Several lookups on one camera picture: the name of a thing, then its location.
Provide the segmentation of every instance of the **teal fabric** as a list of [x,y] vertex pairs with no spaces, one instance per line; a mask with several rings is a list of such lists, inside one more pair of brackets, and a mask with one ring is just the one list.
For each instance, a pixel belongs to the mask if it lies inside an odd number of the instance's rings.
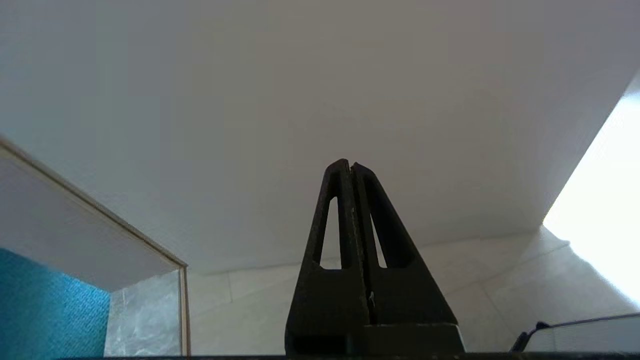
[[0,359],[101,357],[109,293],[0,249]]

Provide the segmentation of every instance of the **blue textured fabric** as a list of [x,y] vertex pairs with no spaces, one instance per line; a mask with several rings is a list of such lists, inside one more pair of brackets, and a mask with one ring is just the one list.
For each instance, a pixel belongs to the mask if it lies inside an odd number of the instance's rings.
[[0,249],[0,359],[102,356],[109,293]]

